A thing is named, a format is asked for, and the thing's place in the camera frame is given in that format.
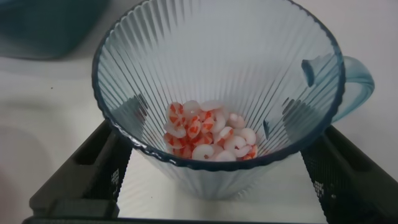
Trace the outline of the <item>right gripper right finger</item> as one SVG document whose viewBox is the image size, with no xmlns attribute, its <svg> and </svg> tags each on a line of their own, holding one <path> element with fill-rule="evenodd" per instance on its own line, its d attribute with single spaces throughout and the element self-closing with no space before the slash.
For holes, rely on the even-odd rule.
<svg viewBox="0 0 398 224">
<path fill-rule="evenodd" d="M 328 223 L 397 224 L 397 181 L 336 128 L 301 155 Z"/>
</svg>

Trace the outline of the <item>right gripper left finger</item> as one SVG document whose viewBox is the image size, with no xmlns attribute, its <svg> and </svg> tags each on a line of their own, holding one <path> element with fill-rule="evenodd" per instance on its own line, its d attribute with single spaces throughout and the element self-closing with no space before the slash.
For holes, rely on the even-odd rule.
<svg viewBox="0 0 398 224">
<path fill-rule="evenodd" d="M 30 198 L 35 217 L 116 218 L 132 147 L 107 121 Z"/>
</svg>

